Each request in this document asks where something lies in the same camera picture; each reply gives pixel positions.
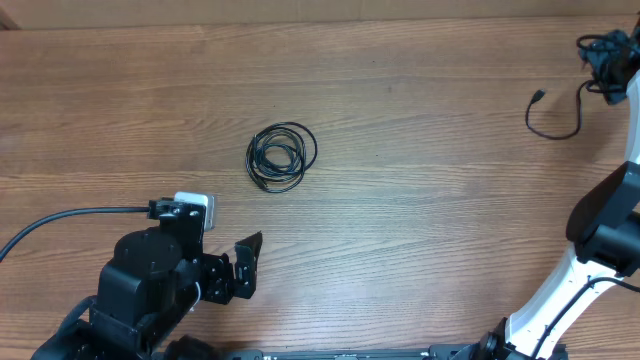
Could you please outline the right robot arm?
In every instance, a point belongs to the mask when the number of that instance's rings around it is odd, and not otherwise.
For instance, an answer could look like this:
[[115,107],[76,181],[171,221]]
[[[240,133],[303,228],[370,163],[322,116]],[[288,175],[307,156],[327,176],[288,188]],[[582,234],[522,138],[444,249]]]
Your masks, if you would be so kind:
[[531,299],[457,359],[565,359],[560,339],[600,295],[613,286],[639,290],[626,281],[639,269],[639,32],[587,34],[576,46],[592,69],[579,88],[610,105],[629,102],[624,161],[574,207],[570,244]]

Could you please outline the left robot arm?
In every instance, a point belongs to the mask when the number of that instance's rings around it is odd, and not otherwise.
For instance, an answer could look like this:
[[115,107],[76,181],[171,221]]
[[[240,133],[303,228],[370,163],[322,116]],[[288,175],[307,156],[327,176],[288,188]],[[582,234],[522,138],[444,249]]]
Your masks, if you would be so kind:
[[200,301],[226,305],[256,291],[263,237],[234,245],[236,259],[203,250],[214,227],[212,195],[178,192],[149,203],[157,226],[123,236],[102,268],[97,293],[81,301],[36,359],[215,359],[208,344],[184,336],[158,347]]

